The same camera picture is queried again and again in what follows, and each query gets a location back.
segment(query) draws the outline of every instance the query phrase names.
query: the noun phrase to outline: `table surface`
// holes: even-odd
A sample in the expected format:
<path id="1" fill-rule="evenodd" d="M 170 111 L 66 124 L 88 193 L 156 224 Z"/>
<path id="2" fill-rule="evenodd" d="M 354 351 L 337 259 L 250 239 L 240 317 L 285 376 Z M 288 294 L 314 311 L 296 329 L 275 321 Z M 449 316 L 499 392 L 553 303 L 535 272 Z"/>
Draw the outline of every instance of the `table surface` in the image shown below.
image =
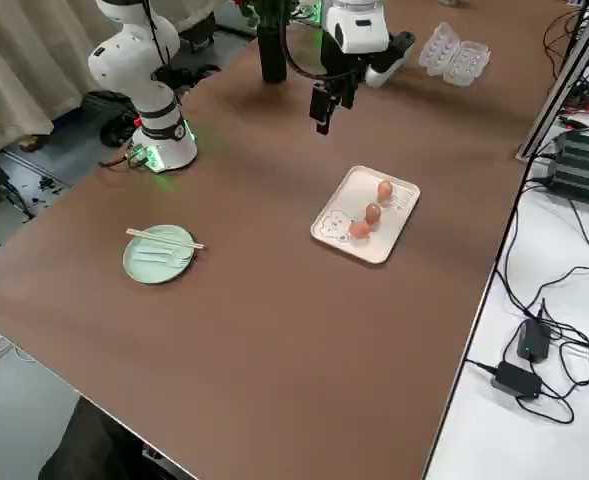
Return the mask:
<path id="1" fill-rule="evenodd" d="M 540 39 L 564 8 L 388 2 L 417 46 L 441 20 L 490 45 L 487 72 L 452 87 L 417 48 L 327 137 L 312 83 L 263 85 L 251 44 L 186 97 L 187 170 L 97 170 L 0 250 L 0 332 L 201 478 L 418 478 L 549 86 Z M 309 68 L 317 33 L 290 35 Z M 422 190 L 378 267 L 309 235 L 355 164 Z M 164 223 L 209 248 L 178 281 L 136 284 L 124 231 Z"/>
<path id="2" fill-rule="evenodd" d="M 589 124 L 589 116 L 575 118 Z M 562 131 L 560 127 L 553 127 L 549 138 Z M 535 164 L 531 174 L 545 176 L 546 168 Z M 577 207 L 589 237 L 589 205 L 577 202 Z M 527 304 L 541 284 L 561 277 L 576 265 L 589 266 L 589 248 L 567 201 L 533 191 L 523 195 L 518 209 L 518 236 L 510 255 L 509 281 L 516 296 Z M 569 323 L 589 337 L 589 275 L 579 274 L 557 287 L 548 288 L 544 297 L 557 321 Z M 521 320 L 522 315 L 509 302 L 500 280 L 493 276 L 468 357 L 497 364 Z M 585 355 L 568 358 L 570 371 L 577 378 L 586 378 Z M 508 360 L 527 366 L 514 349 Z M 565 392 L 570 386 L 555 348 L 537 371 L 556 391 Z M 466 365 L 445 418 L 427 480 L 589 478 L 589 386 L 578 389 L 568 401 L 576 415 L 574 423 L 570 426 L 552 424 L 521 410 L 513 398 L 489 385 L 485 372 Z M 543 413 L 568 418 L 567 411 L 557 403 L 539 403 L 537 408 Z M 509 468 L 497 468 L 497 465 L 509 465 Z"/>

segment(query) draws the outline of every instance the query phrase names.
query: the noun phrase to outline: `curtain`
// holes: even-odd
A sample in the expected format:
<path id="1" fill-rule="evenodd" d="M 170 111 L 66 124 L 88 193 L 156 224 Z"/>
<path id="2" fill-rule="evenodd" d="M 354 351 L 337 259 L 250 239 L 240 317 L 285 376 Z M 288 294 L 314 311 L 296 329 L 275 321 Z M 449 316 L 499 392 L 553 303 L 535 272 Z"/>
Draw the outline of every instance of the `curtain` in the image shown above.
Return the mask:
<path id="1" fill-rule="evenodd" d="M 152 0 L 159 15 L 185 30 L 223 0 Z M 92 50 L 120 29 L 95 0 L 0 0 L 0 149 L 97 90 L 87 69 Z"/>

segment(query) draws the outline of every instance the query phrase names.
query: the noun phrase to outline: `egg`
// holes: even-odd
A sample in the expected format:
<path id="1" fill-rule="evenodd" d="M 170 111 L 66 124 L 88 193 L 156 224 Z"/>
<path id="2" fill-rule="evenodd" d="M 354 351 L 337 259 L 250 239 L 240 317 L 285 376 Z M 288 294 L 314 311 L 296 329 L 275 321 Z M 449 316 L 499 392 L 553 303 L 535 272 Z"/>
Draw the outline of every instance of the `egg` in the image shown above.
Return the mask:
<path id="1" fill-rule="evenodd" d="M 381 218 L 381 207 L 375 203 L 370 203 L 365 208 L 365 221 L 368 225 L 374 225 Z"/>
<path id="2" fill-rule="evenodd" d="M 376 198 L 379 202 L 385 202 L 392 196 L 393 191 L 394 187 L 392 187 L 392 184 L 387 180 L 383 180 L 378 184 L 378 195 Z"/>
<path id="3" fill-rule="evenodd" d="M 352 222 L 350 225 L 350 235 L 354 238 L 366 238 L 372 229 L 367 222 Z"/>

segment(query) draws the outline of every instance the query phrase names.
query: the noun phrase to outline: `white tray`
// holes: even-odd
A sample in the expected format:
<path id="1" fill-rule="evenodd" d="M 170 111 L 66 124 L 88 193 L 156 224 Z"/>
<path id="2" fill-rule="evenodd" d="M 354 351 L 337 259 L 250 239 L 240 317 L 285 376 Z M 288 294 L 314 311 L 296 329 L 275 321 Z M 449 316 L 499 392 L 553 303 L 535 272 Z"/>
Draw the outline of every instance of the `white tray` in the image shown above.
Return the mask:
<path id="1" fill-rule="evenodd" d="M 365 207 L 370 202 L 376 202 L 377 187 L 382 180 L 392 183 L 392 197 L 380 204 L 381 219 L 369 237 L 353 238 L 349 234 L 349 226 L 353 221 L 364 219 Z M 420 193 L 412 183 L 357 165 L 347 172 L 312 224 L 312 236 L 366 262 L 382 263 L 392 251 Z"/>

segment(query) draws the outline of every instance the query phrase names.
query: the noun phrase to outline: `white table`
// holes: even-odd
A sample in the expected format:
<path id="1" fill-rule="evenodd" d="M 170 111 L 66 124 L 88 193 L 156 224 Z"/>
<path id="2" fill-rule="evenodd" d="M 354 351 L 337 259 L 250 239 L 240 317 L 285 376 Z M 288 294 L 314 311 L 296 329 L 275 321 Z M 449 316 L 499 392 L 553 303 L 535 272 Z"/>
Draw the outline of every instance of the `white table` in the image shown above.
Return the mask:
<path id="1" fill-rule="evenodd" d="M 551 130 L 550 136 L 559 131 L 562 130 Z M 542 176 L 545 170 L 537 164 L 530 173 Z M 576 205 L 589 236 L 589 205 Z M 514 293 L 527 304 L 541 284 L 560 277 L 575 265 L 589 266 L 589 248 L 566 200 L 533 191 L 523 195 L 518 208 L 519 232 L 510 256 L 509 281 Z M 514 226 L 510 228 L 511 238 Z M 544 297 L 557 321 L 569 323 L 589 336 L 589 274 L 572 276 L 561 286 L 546 289 Z M 469 340 L 468 358 L 497 365 L 521 320 L 522 315 L 494 275 L 476 332 Z M 552 347 L 550 357 L 537 372 L 564 393 L 570 384 L 558 357 L 558 349 Z M 508 361 L 528 368 L 516 355 L 515 345 Z M 586 376 L 587 367 L 587 360 L 571 358 L 570 370 L 577 378 Z M 521 410 L 513 397 L 493 388 L 489 379 L 489 374 L 478 367 L 463 365 L 425 478 L 589 479 L 589 386 L 579 388 L 569 397 L 576 419 L 566 426 Z M 542 402 L 545 413 L 567 415 L 557 402 Z"/>

